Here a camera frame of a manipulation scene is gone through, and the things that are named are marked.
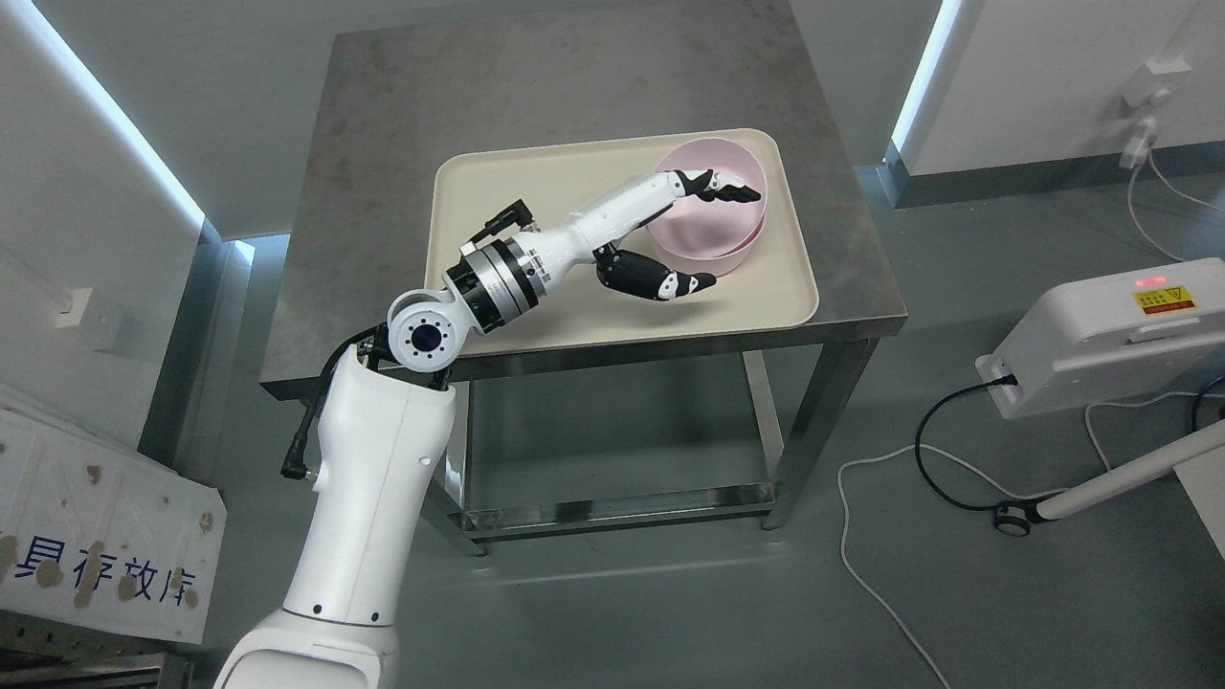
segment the robotic arm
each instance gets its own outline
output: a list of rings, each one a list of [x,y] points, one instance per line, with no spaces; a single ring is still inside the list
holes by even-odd
[[[516,201],[461,248],[443,289],[396,298],[387,313],[386,349],[376,342],[366,351],[390,349],[417,373],[443,371],[470,331],[485,335],[523,315],[557,292],[579,264],[595,264],[604,286],[647,299],[704,289],[714,276],[680,273],[617,249],[677,199],[695,195],[704,201],[761,199],[725,173],[674,170],[633,178],[550,229],[539,229],[523,201]],[[511,224],[521,228],[513,238],[480,245]],[[454,391],[445,373],[429,386],[383,376],[376,365],[363,365],[355,343],[333,357],[318,428],[318,472],[282,470],[294,478],[314,477],[318,493],[298,569],[282,609],[239,641],[217,689],[376,689],[396,683],[396,604],[421,503],[454,422]],[[312,417],[314,403],[306,425]],[[300,465],[306,425],[294,438],[287,467],[294,468],[295,457]]]
[[[387,310],[387,337],[396,360],[419,373],[451,365],[470,331],[486,335],[561,289],[579,264],[595,264],[610,289],[666,302],[714,284],[709,273],[686,275],[617,249],[622,239],[685,196],[703,201],[750,202],[761,195],[741,179],[714,170],[673,170],[630,179],[571,213],[560,226],[540,229],[523,201],[511,204],[459,248],[461,260],[442,277],[443,289],[414,289]],[[511,239],[481,242],[511,224]]]

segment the white sign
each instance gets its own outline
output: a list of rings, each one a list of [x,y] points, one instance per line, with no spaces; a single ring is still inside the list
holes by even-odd
[[[198,644],[224,527],[216,489],[0,411],[0,608]]]

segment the table leg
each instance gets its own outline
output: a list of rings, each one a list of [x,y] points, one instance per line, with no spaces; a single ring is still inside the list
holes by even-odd
[[[771,476],[777,498],[774,509],[762,519],[762,528],[778,528],[791,514],[876,343],[877,340],[860,340],[821,346],[817,367],[804,391],[804,401],[783,447],[778,471]]]
[[[753,418],[757,422],[757,435],[762,440],[762,455],[766,459],[766,476],[778,472],[778,460],[783,456],[783,432],[779,430],[778,409],[774,407],[774,392],[769,387],[769,375],[766,373],[766,359],[761,351],[744,352],[745,380],[748,384],[748,397],[753,405]]]
[[[468,555],[484,555],[483,543],[474,543],[459,527],[459,515],[468,506],[468,487],[472,482],[472,383],[452,383],[456,390],[456,422],[451,429],[447,451],[425,492],[421,519],[439,530]]]

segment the power cord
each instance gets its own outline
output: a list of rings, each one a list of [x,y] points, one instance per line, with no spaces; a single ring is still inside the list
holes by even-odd
[[[1144,162],[1150,161],[1152,157],[1153,153],[1150,152],[1149,156],[1144,158]],[[1140,237],[1143,237],[1145,242],[1152,244],[1153,248],[1156,249],[1163,256],[1178,261],[1181,264],[1183,261],[1187,261],[1188,259],[1183,259],[1182,256],[1171,254],[1166,251],[1164,248],[1161,248],[1160,244],[1158,244],[1152,237],[1149,237],[1148,232],[1144,230],[1144,226],[1140,224],[1140,218],[1136,216],[1136,205],[1132,202],[1132,196],[1136,190],[1136,178],[1139,177],[1140,170],[1144,169],[1144,162],[1140,162],[1140,164],[1136,166],[1136,169],[1132,170],[1131,179],[1127,180],[1127,212],[1131,213],[1132,224],[1136,226],[1136,229],[1140,233]]]
[[[1189,261],[1191,259],[1185,259],[1182,256],[1177,256],[1175,254],[1171,254],[1170,251],[1166,251],[1160,244],[1158,244],[1152,237],[1149,237],[1149,233],[1144,230],[1144,226],[1140,224],[1140,219],[1136,215],[1136,205],[1132,200],[1136,190],[1136,178],[1139,177],[1140,170],[1144,169],[1145,163],[1153,168],[1153,172],[1156,174],[1156,178],[1161,180],[1161,184],[1164,184],[1165,188],[1172,191],[1174,194],[1186,199],[1187,201],[1191,201],[1193,204],[1199,204],[1205,208],[1212,208],[1220,213],[1225,213],[1225,208],[1223,208],[1221,206],[1216,206],[1215,204],[1209,204],[1203,199],[1196,199],[1194,196],[1189,194],[1183,194],[1181,190],[1176,189],[1172,184],[1170,184],[1170,180],[1166,179],[1164,174],[1161,174],[1161,169],[1156,167],[1156,158],[1153,157],[1152,150],[1149,151],[1148,156],[1145,156],[1143,161],[1140,161],[1140,164],[1136,166],[1136,169],[1132,170],[1132,177],[1131,179],[1127,180],[1127,212],[1132,216],[1132,224],[1136,226],[1136,229],[1140,233],[1140,237],[1143,237],[1145,242],[1153,245],[1153,248],[1156,249],[1163,256],[1172,259],[1178,262]]]
[[[931,445],[922,445],[921,447],[924,450],[929,450],[931,452],[936,452],[937,455],[941,455],[941,456],[943,456],[943,457],[946,457],[946,459],[948,459],[948,460],[951,460],[951,461],[960,465],[962,467],[964,467],[964,468],[974,472],[979,478],[981,478],[981,479],[986,481],[989,484],[991,484],[992,488],[995,488],[996,490],[1000,490],[1005,495],[1008,495],[1009,498],[1012,498],[1013,500],[1017,500],[1019,503],[1029,503],[1029,501],[1041,500],[1045,497],[1054,495],[1054,494],[1057,494],[1057,493],[1062,493],[1063,490],[1066,490],[1065,488],[1057,488],[1055,490],[1046,490],[1044,493],[1036,493],[1036,494],[1033,494],[1033,495],[1022,495],[1022,494],[1018,494],[1018,493],[1013,493],[1012,490],[1008,490],[1003,485],[1000,485],[1000,483],[996,479],[993,479],[990,476],[987,476],[982,470],[980,470],[976,466],[971,465],[970,462],[967,462],[965,460],[963,460],[963,459],[953,455],[952,452],[947,452],[944,450],[941,450],[940,447],[935,447],[935,446],[931,446]],[[894,450],[894,451],[889,452],[888,455],[881,455],[880,457],[871,457],[871,459],[866,459],[866,460],[854,460],[854,461],[846,462],[846,463],[842,465],[840,467],[838,467],[838,498],[842,500],[842,505],[843,505],[843,532],[842,532],[842,541],[840,541],[840,543],[838,546],[838,552],[842,555],[843,568],[846,570],[846,574],[850,574],[851,577],[860,585],[860,587],[862,587],[864,591],[867,591],[869,596],[871,596],[882,608],[884,608],[884,612],[889,613],[889,617],[893,618],[894,624],[897,624],[898,629],[900,629],[902,633],[907,636],[907,641],[909,641],[910,645],[914,646],[914,649],[916,651],[919,651],[919,655],[922,656],[924,662],[926,662],[927,667],[931,668],[931,672],[936,676],[936,679],[940,680],[941,685],[944,687],[944,689],[952,689],[952,687],[948,683],[948,679],[944,678],[944,674],[940,671],[940,667],[936,666],[936,661],[931,657],[931,653],[929,653],[927,650],[924,649],[922,644],[919,642],[919,639],[914,635],[913,631],[910,631],[910,628],[907,626],[905,622],[903,622],[902,615],[899,615],[898,612],[894,611],[892,606],[889,606],[889,603],[884,600],[883,596],[881,596],[880,593],[877,593],[875,588],[872,588],[866,581],[864,581],[864,577],[860,576],[858,571],[855,571],[855,568],[851,566],[851,564],[850,564],[850,559],[846,557],[846,541],[848,541],[848,532],[850,531],[850,504],[846,501],[846,490],[843,487],[843,472],[845,472],[848,467],[853,467],[853,466],[856,466],[856,465],[870,465],[870,463],[876,463],[876,462],[883,462],[886,460],[892,460],[893,457],[897,457],[898,455],[909,452],[911,449],[918,450],[919,446],[918,445],[907,445],[905,447],[900,447],[898,450]]]
[[[1194,433],[1199,430],[1199,423],[1197,421],[1199,416],[1199,405],[1208,398],[1225,400],[1225,395],[1209,395],[1212,389],[1223,381],[1225,381],[1225,376],[1218,378],[1216,380],[1209,383],[1203,389],[1200,389],[1199,392],[1164,392],[1161,395],[1158,395],[1156,397],[1144,400],[1143,402],[1094,402],[1091,405],[1085,406],[1084,429],[1089,434],[1089,440],[1093,443],[1093,449],[1096,450],[1098,459],[1101,460],[1101,465],[1106,467],[1106,471],[1115,468],[1114,465],[1110,462],[1110,460],[1106,457],[1105,450],[1101,449],[1101,443],[1098,441],[1098,434],[1093,430],[1093,423],[1089,419],[1089,414],[1090,412],[1093,412],[1093,409],[1096,409],[1098,407],[1112,407],[1117,409],[1138,409],[1140,407],[1155,405],[1161,400],[1169,400],[1170,397],[1192,397],[1191,409],[1187,416],[1187,433]]]
[[[1225,383],[1225,375],[1213,379],[1208,385],[1200,387],[1199,392],[1196,392],[1196,397],[1191,401],[1191,411],[1187,412],[1187,428],[1191,429],[1191,433],[1199,430],[1199,406],[1203,405],[1205,397],[1219,397],[1219,395],[1209,395],[1209,392],[1221,383]],[[1225,407],[1218,412],[1218,416],[1225,419]]]
[[[1178,196],[1182,196],[1183,199],[1186,199],[1187,201],[1191,201],[1192,204],[1199,204],[1200,206],[1204,206],[1205,208],[1212,208],[1212,210],[1216,211],[1218,213],[1225,213],[1225,208],[1223,208],[1220,206],[1216,206],[1214,204],[1209,204],[1208,201],[1204,201],[1203,199],[1196,199],[1194,196],[1192,196],[1189,194],[1183,194],[1181,190],[1175,189],[1175,186],[1172,184],[1170,184],[1170,180],[1166,179],[1164,174],[1161,174],[1161,168],[1156,167],[1156,158],[1153,157],[1153,151],[1149,151],[1148,162],[1149,162],[1149,166],[1152,166],[1153,172],[1156,173],[1156,178],[1161,180],[1161,184],[1164,184],[1166,189],[1169,189],[1170,191],[1175,192]]]
[[[332,354],[327,358],[327,363],[323,364],[322,370],[318,373],[318,381],[315,384],[315,391],[306,402],[306,411],[303,413],[303,421],[298,424],[298,432],[294,433],[293,440],[289,441],[289,450],[285,451],[285,461],[281,463],[281,476],[301,481],[310,473],[303,457],[306,454],[306,444],[310,441],[310,427],[315,423],[320,403],[322,403],[323,397],[327,396],[327,389],[332,385],[332,374],[336,371],[336,364],[350,345],[356,345],[368,337],[372,337],[385,325],[379,324],[354,333],[332,351]]]
[[[919,473],[922,474],[922,479],[925,482],[927,482],[927,485],[930,485],[931,489],[935,490],[937,495],[940,495],[941,498],[943,498],[944,501],[948,503],[949,505],[953,505],[954,508],[958,508],[958,509],[962,509],[962,510],[967,510],[967,511],[971,511],[971,512],[993,512],[993,511],[997,511],[997,510],[1000,510],[1001,508],[1005,508],[1005,506],[1031,505],[1031,504],[1039,503],[1041,500],[1045,500],[1046,498],[1050,498],[1050,497],[1056,495],[1057,493],[1060,493],[1060,492],[1044,493],[1044,494],[1040,494],[1040,495],[1030,495],[1030,497],[1025,497],[1025,498],[1013,497],[1012,501],[992,503],[990,505],[971,505],[969,503],[963,503],[962,500],[958,500],[957,498],[953,498],[952,495],[949,495],[948,493],[946,493],[940,485],[936,484],[936,482],[931,478],[931,474],[927,473],[927,467],[924,465],[922,452],[920,451],[920,449],[921,447],[926,447],[926,445],[924,445],[924,443],[922,443],[922,432],[924,432],[925,428],[927,428],[927,422],[931,421],[931,417],[935,416],[936,412],[940,411],[940,408],[943,407],[946,403],[948,403],[948,402],[951,402],[951,401],[953,401],[953,400],[956,400],[956,398],[958,398],[958,397],[960,397],[963,395],[969,395],[971,392],[978,392],[980,390],[986,390],[989,387],[995,387],[997,385],[1017,385],[1017,376],[1014,376],[1012,374],[1008,374],[1008,375],[997,378],[995,380],[990,380],[987,383],[980,383],[978,385],[970,385],[969,387],[963,387],[963,389],[960,389],[960,390],[958,390],[956,392],[951,392],[948,395],[944,395],[944,397],[940,402],[936,402],[935,405],[932,405],[932,407],[930,409],[927,409],[927,413],[924,414],[922,421],[919,422],[919,428],[915,430],[915,441],[914,441],[914,445],[911,445],[911,447],[914,449],[914,452],[915,452],[915,463],[919,466]],[[984,478],[986,478],[981,472],[979,472],[979,476],[982,476]],[[1002,493],[1006,493],[1006,494],[1008,493],[1007,490],[1003,490],[1002,488],[1000,488],[1000,485],[996,484],[993,481],[989,479],[989,482],[992,485],[995,485],[997,489],[1000,489]]]

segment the gray table top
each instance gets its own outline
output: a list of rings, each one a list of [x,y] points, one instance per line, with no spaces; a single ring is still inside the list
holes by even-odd
[[[424,283],[434,174],[552,143],[760,129],[778,142],[821,289],[779,331],[462,358],[456,379],[897,333],[907,310],[785,0],[679,0],[336,38],[261,381],[327,354]]]

